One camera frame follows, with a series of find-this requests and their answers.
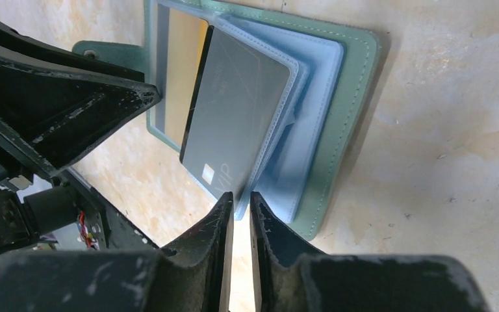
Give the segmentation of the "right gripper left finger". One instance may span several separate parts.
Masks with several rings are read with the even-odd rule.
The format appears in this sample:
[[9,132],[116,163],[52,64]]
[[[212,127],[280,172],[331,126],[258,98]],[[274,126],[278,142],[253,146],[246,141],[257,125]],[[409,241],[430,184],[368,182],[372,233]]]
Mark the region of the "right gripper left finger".
[[158,249],[0,257],[0,311],[227,311],[233,194]]

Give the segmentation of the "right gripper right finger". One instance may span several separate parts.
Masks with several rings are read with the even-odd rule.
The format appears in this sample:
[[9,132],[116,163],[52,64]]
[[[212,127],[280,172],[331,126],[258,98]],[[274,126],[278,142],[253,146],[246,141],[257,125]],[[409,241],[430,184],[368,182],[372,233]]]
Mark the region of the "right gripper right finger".
[[331,255],[253,192],[251,245],[257,311],[488,311],[468,269],[446,255]]

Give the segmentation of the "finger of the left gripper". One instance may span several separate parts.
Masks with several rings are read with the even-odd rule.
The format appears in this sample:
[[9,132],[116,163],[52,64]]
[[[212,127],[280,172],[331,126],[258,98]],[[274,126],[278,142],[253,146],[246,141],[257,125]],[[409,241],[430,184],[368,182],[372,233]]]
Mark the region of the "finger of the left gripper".
[[93,71],[138,82],[144,81],[144,74],[140,71],[109,64],[97,59],[90,59],[88,57],[45,44],[31,37],[19,34],[16,30],[1,22],[0,46],[14,52],[18,52],[22,55],[54,64],[91,72]]

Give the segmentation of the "black credit card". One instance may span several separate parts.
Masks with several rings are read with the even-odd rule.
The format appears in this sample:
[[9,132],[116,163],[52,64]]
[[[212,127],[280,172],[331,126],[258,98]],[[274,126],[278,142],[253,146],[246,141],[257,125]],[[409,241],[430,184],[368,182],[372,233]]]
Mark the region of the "black credit card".
[[237,27],[207,29],[180,161],[214,197],[241,199],[298,71],[292,57]]

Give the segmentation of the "green leather card holder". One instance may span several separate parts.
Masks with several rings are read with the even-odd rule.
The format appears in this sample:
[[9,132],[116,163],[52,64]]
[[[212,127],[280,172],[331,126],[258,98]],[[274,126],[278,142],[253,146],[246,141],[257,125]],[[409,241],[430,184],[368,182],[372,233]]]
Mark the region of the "green leather card holder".
[[220,1],[146,1],[142,45],[80,41],[73,51],[141,71],[147,83],[157,86],[157,5],[197,16],[208,28],[230,24],[298,63],[294,85],[270,126],[241,199],[235,200],[235,219],[243,217],[250,192],[257,191],[276,217],[304,239],[314,239],[377,67],[381,50],[377,36]]

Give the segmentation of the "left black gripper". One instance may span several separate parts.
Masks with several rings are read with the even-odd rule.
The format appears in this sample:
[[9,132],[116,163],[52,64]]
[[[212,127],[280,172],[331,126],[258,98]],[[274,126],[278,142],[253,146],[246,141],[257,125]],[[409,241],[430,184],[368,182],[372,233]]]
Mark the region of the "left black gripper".
[[[160,99],[151,84],[27,57],[0,47],[0,147],[53,176],[82,159]],[[76,226],[89,250],[156,249],[124,214],[73,170],[24,198],[8,181],[20,163],[0,149],[0,255],[56,244]]]

